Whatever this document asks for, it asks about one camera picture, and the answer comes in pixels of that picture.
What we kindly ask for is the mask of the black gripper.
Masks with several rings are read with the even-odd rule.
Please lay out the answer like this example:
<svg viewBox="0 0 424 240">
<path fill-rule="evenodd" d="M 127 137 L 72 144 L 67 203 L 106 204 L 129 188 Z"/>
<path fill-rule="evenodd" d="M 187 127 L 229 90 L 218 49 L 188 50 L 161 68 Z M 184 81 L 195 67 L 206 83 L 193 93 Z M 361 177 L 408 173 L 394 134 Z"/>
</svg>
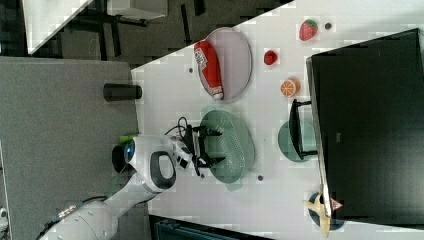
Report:
<svg viewBox="0 0 424 240">
<path fill-rule="evenodd" d="M 192 154 L 191 160 L 194 165 L 195 172 L 198 176 L 201 175 L 199 170 L 200 168 L 211 168 L 216 164 L 224 160 L 224 157 L 211 158 L 209 160 L 203 160 L 201 158 L 197 159 L 194 143 L 193 131 L 196 132 L 199 136 L 221 136 L 221 133 L 217 130 L 210 129 L 206 126 L 198 126 L 192 128 L 191 125 L 187 125 L 185 128 L 184 136 L 182 137 L 183 143 L 186 145 L 190 153 Z"/>
</svg>

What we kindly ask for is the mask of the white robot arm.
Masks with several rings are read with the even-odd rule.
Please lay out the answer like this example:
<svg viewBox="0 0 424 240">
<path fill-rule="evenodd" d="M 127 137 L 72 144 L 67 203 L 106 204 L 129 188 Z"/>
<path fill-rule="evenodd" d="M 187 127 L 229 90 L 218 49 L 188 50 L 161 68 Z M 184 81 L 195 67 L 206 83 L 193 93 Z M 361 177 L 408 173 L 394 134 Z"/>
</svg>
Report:
<svg viewBox="0 0 424 240">
<path fill-rule="evenodd" d="M 126 185 L 100 201 L 88 199 L 72 206 L 45 225 L 36 240 L 110 240 L 118 219 L 139 203 L 145 203 L 170 189 L 176 182 L 176 165 L 193 164 L 199 170 L 221 162 L 205 151 L 204 141 L 221 131 L 206 126 L 186 127 L 182 136 L 138 135 L 123 147 L 121 158 L 135 173 Z"/>
</svg>

